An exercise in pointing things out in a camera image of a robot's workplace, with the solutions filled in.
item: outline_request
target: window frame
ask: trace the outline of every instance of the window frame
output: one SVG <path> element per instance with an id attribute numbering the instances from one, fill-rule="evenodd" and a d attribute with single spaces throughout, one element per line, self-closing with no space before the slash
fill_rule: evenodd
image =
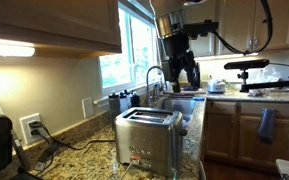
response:
<path id="1" fill-rule="evenodd" d="M 98 57 L 98 65 L 99 65 L 99 69 L 100 69 L 100 77 L 101 77 L 101 89 L 102 89 L 102 95 L 106 96 L 109 95 L 112 91 L 123 91 L 125 89 L 128 90 L 133 90 L 139 87 L 143 87 L 146 86 L 146 82 L 143 82 L 141 84 L 137 84 L 136 83 L 136 72 L 135 72 L 135 57 L 134 57 L 134 48 L 133 48 L 133 36 L 132 36 L 132 30 L 131 30 L 131 26 L 132 26 L 132 22 L 131 22 L 131 18 L 134 17 L 138 20 L 140 20 L 141 22 L 143 22 L 144 24 L 146 24 L 147 26 L 149 26 L 151 28 L 151 36 L 152 39 L 155 39 L 152 41 L 152 54 L 153 54 L 153 60 L 152 60 L 152 66 L 153 65 L 157 65 L 158 62 L 158 50 L 157 50 L 157 43 L 158 43 L 158 37 L 156 35 L 156 29 L 155 29 L 155 24 L 153 22 L 149 22 L 147 19 L 143 18 L 141 15 L 137 14 L 136 12 L 134 12 L 133 10 L 131 10 L 130 8 L 128 8 L 127 6 L 125 6 L 124 4 L 122 4 L 121 2 L 118 2 L 118 8 L 123 10 L 126 14 L 125 16 L 125 28 L 126 28 L 126 34 L 129 34 L 129 36 L 127 36 L 126 41 L 128 44 L 128 52 L 127 55 L 129 57 L 128 59 L 128 63 L 129 63 L 129 71 L 130 71 L 130 80 L 131 82 L 129 83 L 124 83 L 124 84 L 119 84 L 119 85 L 115 85 L 115 86 L 111 86 L 111 87 L 106 87 L 103 88 L 103 79 L 102 79 L 102 69 L 101 69 L 101 63 L 100 63 L 100 57 Z M 152 78 L 149 79 L 149 83 L 155 82 L 155 78 L 154 80 L 152 80 Z"/>

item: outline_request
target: toaster lever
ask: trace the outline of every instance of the toaster lever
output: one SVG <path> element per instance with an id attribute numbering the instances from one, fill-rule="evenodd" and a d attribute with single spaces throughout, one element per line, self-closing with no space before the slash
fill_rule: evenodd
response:
<path id="1" fill-rule="evenodd" d="M 180 136 L 186 136 L 186 135 L 187 135 L 187 130 L 186 129 L 181 129 Z"/>

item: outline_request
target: toaster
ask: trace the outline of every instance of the toaster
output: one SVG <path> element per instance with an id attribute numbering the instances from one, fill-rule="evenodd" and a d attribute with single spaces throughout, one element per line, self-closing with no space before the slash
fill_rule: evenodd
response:
<path id="1" fill-rule="evenodd" d="M 115 122 L 117 160 L 172 176 L 179 171 L 187 134 L 182 121 L 179 111 L 137 107 L 123 112 Z"/>

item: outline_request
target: under-cabinet light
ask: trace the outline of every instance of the under-cabinet light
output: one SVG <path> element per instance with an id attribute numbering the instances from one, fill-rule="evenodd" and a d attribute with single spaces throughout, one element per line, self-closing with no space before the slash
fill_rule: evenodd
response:
<path id="1" fill-rule="evenodd" d="M 246 56 L 257 56 L 258 53 L 248 54 Z M 243 54 L 229 54 L 229 55 L 220 55 L 220 56 L 207 56 L 207 57 L 196 57 L 194 58 L 195 61 L 199 60 L 215 60 L 215 59 L 228 59 L 228 58 L 239 58 L 244 57 Z"/>
<path id="2" fill-rule="evenodd" d="M 0 56 L 30 57 L 34 52 L 32 43 L 0 39 Z"/>

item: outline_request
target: lower cabinet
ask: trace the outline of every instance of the lower cabinet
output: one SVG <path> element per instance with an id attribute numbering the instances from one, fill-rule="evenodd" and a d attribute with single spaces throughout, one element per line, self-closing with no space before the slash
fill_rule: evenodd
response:
<path id="1" fill-rule="evenodd" d="M 262 109 L 276 110 L 271 144 L 260 140 Z M 205 158 L 276 170 L 275 160 L 289 160 L 289 104 L 209 101 L 205 116 Z"/>

